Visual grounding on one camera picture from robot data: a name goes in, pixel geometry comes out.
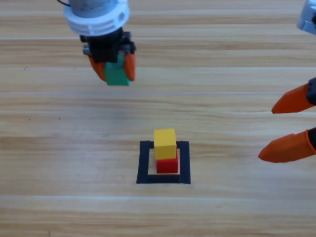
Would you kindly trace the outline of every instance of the cube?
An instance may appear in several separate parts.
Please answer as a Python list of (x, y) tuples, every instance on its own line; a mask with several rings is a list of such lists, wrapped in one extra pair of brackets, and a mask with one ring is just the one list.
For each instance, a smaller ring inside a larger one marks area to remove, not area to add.
[(157, 160), (157, 174), (178, 173), (178, 153), (175, 159)]
[(154, 131), (155, 160), (175, 159), (177, 141), (174, 129), (158, 129)]

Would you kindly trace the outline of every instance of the green block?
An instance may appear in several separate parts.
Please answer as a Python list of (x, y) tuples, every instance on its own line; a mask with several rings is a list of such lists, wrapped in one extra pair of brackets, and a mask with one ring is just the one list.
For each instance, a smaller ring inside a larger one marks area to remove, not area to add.
[(104, 67), (104, 75), (108, 85), (130, 85), (124, 70), (124, 56), (118, 56), (117, 63), (107, 62)]

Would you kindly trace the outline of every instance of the black square outline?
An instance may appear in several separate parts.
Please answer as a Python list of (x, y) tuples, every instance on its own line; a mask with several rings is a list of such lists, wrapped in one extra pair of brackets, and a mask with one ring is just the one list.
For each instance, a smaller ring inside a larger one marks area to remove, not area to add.
[(153, 141), (140, 142), (137, 184), (191, 184), (189, 142), (177, 142), (177, 148), (180, 149), (180, 174), (148, 174), (149, 151), (153, 148)]

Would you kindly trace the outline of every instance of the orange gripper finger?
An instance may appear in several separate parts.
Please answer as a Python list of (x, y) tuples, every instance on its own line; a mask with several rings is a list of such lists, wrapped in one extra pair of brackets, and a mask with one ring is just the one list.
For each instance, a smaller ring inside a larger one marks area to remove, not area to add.
[(104, 71), (103, 71), (105, 63), (95, 63), (92, 57), (90, 56), (88, 57), (89, 57), (92, 68), (94, 69), (96, 74), (99, 76), (99, 78), (103, 81), (106, 81)]
[(130, 81), (135, 81), (135, 67), (136, 67), (136, 57), (135, 54), (128, 54), (124, 56), (124, 70)]
[(309, 84), (285, 93), (272, 108), (273, 114), (298, 113), (314, 105), (307, 99)]
[(308, 130), (299, 134), (289, 134), (272, 141), (259, 154), (259, 158), (273, 163), (296, 161), (316, 155), (310, 142)]

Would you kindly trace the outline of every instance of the table surface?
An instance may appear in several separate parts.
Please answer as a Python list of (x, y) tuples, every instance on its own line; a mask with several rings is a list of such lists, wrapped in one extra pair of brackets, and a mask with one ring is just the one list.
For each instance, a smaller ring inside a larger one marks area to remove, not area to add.
[[(0, 236), (314, 237), (315, 157), (258, 159), (316, 126), (271, 113), (316, 76), (303, 5), (130, 0), (137, 79), (109, 87), (61, 4), (0, 0)], [(136, 184), (162, 128), (190, 142), (191, 185)]]

